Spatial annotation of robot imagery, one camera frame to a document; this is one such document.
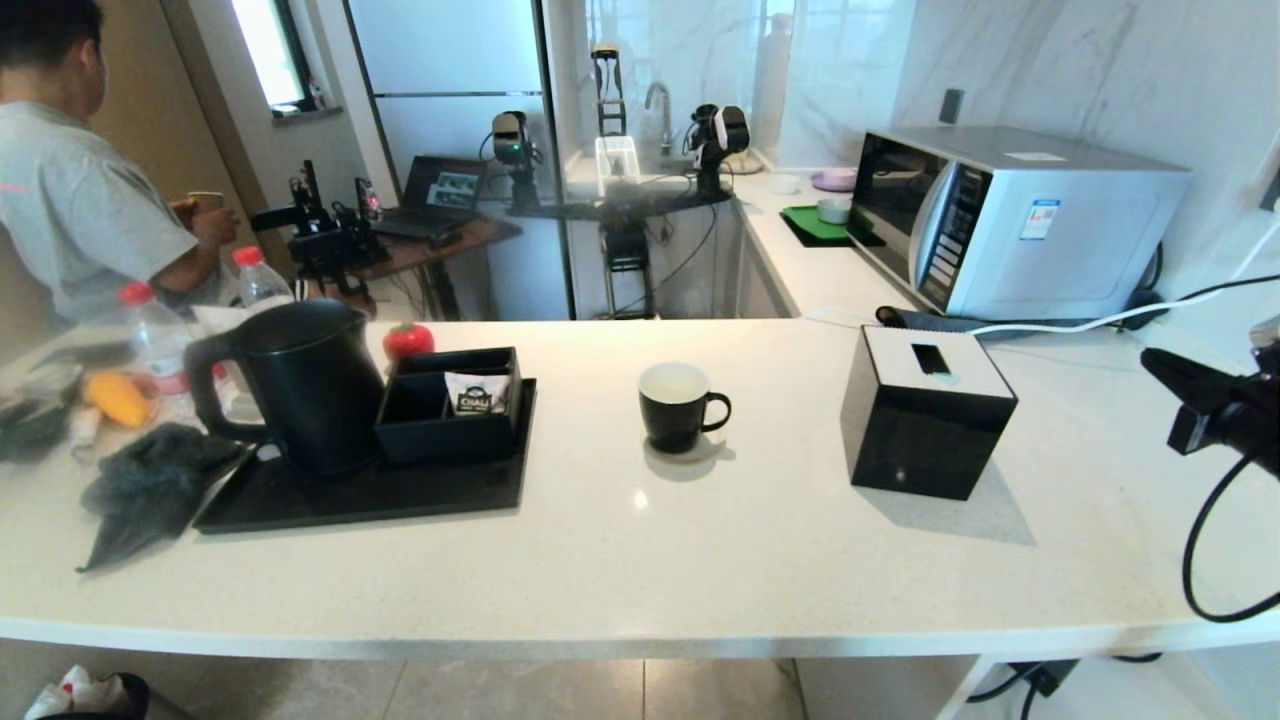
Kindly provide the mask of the black electric kettle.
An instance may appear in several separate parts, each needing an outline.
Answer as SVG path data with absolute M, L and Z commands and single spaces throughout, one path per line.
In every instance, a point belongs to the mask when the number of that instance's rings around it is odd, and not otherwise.
M 366 324 L 361 311 L 315 299 L 270 307 L 225 333 L 196 340 L 183 360 L 197 418 L 211 436 L 275 445 L 310 477 L 374 461 L 384 380 L 365 341 Z M 212 378 L 223 363 L 244 377 L 262 423 L 232 421 L 224 414 Z

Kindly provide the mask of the white tea bag packet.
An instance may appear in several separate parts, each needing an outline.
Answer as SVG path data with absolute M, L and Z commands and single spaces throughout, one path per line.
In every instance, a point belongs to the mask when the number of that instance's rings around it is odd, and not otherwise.
M 508 413 L 509 374 L 445 372 L 447 398 L 456 416 L 494 416 Z

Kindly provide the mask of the black tea organizer box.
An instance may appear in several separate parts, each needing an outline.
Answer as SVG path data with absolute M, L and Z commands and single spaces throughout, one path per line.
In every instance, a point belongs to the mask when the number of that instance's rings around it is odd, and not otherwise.
M 506 415 L 456 416 L 445 372 L 509 374 Z M 471 348 L 402 357 L 393 363 L 374 429 L 390 462 L 452 457 L 506 457 L 517 448 L 524 378 L 513 347 Z

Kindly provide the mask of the green and black tray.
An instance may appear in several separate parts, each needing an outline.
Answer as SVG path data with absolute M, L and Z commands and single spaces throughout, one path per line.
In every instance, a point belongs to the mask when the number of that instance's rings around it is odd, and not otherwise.
M 815 205 L 786 208 L 780 217 L 797 241 L 809 249 L 850 249 L 855 243 L 867 247 L 884 246 L 870 218 L 854 205 L 846 225 L 827 225 L 819 222 Z

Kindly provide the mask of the black teleoperation rig stand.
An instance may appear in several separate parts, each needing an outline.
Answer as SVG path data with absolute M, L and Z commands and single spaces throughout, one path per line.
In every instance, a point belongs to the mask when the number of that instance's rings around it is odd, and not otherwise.
M 620 50 L 613 44 L 591 49 L 596 86 L 596 128 L 599 137 L 630 136 L 627 108 L 622 91 Z M 684 192 L 660 192 L 646 186 L 616 184 L 605 197 L 591 202 L 545 205 L 534 211 L 507 209 L 511 217 L 591 222 L 602 233 L 602 256 L 605 275 L 608 319 L 654 319 L 657 291 L 650 260 L 649 222 L 696 208 L 716 210 L 731 199 L 721 181 L 728 159 L 750 146 L 750 129 L 745 111 L 736 105 L 703 104 L 691 114 L 682 151 L 691 156 L 689 169 L 678 177 L 689 181 Z

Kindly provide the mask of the white translucent basket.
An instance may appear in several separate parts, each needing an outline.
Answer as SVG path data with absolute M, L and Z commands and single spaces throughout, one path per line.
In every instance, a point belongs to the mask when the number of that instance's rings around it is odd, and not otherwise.
M 595 140 L 594 163 L 596 196 L 603 199 L 616 184 L 637 184 L 640 165 L 634 138 L 625 135 L 604 136 Z

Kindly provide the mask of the brown wooden desk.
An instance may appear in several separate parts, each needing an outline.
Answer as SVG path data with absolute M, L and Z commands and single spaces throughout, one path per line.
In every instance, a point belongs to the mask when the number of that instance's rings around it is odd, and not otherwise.
M 375 238 L 383 250 L 383 258 L 352 274 L 370 282 L 408 272 L 428 288 L 426 299 L 431 315 L 443 322 L 458 322 L 462 319 L 462 313 L 447 263 L 466 252 L 486 249 L 521 234 L 522 231 L 517 225 L 485 217 L 467 222 L 436 240 L 376 233 Z

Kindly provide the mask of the black laptop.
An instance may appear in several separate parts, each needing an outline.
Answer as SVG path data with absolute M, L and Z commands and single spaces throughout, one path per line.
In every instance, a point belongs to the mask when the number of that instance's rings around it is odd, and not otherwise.
M 410 167 L 402 204 L 385 209 L 372 229 L 416 240 L 439 240 L 479 218 L 484 161 L 417 155 Z

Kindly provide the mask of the black rectangular serving tray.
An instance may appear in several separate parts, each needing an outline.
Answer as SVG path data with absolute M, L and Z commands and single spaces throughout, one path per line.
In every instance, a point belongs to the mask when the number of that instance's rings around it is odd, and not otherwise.
M 224 536 L 515 511 L 522 500 L 536 397 L 536 380 L 522 380 L 516 450 L 508 457 L 375 462 L 334 477 L 303 477 L 282 459 L 250 455 L 192 527 L 205 536 Z

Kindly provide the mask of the white refrigerator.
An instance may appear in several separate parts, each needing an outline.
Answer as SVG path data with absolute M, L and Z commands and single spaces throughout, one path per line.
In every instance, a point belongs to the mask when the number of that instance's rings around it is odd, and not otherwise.
M 479 208 L 509 206 L 509 170 L 492 123 L 525 115 L 538 151 L 532 182 L 543 206 L 563 197 L 550 72 L 539 0 L 344 0 L 372 115 L 398 199 L 415 158 L 488 163 Z

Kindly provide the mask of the clear water bottle red cap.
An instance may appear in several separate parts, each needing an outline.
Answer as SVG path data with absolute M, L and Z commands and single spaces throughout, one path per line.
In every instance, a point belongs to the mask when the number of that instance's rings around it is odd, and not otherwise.
M 238 269 L 239 304 L 250 313 L 296 301 L 292 286 L 266 264 L 259 247 L 246 246 L 232 252 Z
M 119 291 L 131 324 L 131 342 L 142 373 L 165 396 L 189 392 L 186 350 L 193 336 L 186 320 L 163 304 L 150 284 L 134 282 Z

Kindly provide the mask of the translucent white plastic cup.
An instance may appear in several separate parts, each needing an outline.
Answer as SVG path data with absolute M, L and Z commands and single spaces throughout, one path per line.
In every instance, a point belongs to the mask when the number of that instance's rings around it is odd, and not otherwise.
M 243 324 L 251 313 L 244 307 L 192 306 L 195 319 L 205 337 L 221 334 Z

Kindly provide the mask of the dark grey cloth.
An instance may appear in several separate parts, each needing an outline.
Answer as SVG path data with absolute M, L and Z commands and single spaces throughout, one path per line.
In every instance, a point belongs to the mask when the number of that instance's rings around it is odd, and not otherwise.
M 99 462 L 79 497 L 99 519 L 78 574 L 110 568 L 160 541 L 180 537 L 219 478 L 248 457 L 234 441 L 164 423 Z

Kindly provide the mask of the black trash bin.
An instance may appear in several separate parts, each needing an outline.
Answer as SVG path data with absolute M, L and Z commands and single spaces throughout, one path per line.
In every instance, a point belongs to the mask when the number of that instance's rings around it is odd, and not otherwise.
M 76 715 L 65 714 L 65 715 L 55 715 L 52 720 L 141 720 L 142 717 L 145 717 L 147 712 L 147 708 L 145 707 L 146 703 L 136 693 L 131 692 L 131 688 L 125 683 L 123 675 L 119 676 L 122 678 L 125 687 L 125 692 L 129 700 L 132 701 L 132 710 L 128 717 L 124 717 L 123 715 L 91 716 L 88 714 L 76 714 Z

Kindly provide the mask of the window with dark frame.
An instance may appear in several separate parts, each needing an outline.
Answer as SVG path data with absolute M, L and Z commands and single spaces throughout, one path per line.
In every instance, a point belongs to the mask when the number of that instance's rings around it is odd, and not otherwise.
M 230 0 L 259 86 L 276 118 L 317 111 L 321 92 L 305 54 L 291 0 Z

